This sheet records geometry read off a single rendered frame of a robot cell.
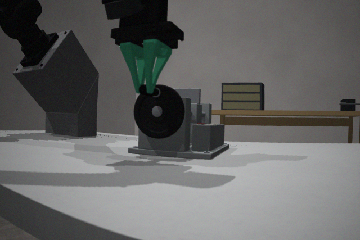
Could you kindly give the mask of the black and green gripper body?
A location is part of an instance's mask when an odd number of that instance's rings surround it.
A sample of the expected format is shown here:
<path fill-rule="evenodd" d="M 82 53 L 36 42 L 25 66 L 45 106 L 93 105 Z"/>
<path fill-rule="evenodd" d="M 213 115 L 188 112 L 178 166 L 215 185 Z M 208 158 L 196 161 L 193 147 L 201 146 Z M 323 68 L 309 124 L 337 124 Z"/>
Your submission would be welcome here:
<path fill-rule="evenodd" d="M 120 43 L 131 42 L 142 48 L 143 40 L 157 39 L 171 49 L 177 49 L 178 40 L 184 41 L 184 32 L 171 21 L 163 21 L 114 28 L 111 30 L 111 38 L 119 46 Z"/>

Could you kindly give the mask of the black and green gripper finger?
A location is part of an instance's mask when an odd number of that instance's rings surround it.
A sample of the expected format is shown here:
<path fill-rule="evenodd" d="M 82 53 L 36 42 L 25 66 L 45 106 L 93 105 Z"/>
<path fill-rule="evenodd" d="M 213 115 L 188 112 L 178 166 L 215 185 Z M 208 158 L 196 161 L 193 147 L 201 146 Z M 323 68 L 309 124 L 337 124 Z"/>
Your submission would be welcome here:
<path fill-rule="evenodd" d="M 140 94 L 139 87 L 145 82 L 145 63 L 143 48 L 131 42 L 127 42 L 120 43 L 120 50 L 130 70 L 136 93 Z"/>
<path fill-rule="evenodd" d="M 146 89 L 147 93 L 152 94 L 159 75 L 172 54 L 172 49 L 157 39 L 148 39 L 143 40 L 143 53 Z"/>

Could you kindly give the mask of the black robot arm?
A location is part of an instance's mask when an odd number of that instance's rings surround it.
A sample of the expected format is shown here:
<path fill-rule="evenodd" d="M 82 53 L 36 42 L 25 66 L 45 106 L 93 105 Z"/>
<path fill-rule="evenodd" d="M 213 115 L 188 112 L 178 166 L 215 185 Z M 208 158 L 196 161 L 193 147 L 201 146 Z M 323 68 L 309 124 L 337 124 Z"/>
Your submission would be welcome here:
<path fill-rule="evenodd" d="M 102 0 L 107 19 L 120 19 L 119 27 L 167 21 L 168 0 Z M 0 26 L 21 44 L 23 67 L 35 66 L 58 39 L 36 24 L 42 13 L 38 0 L 0 0 Z"/>

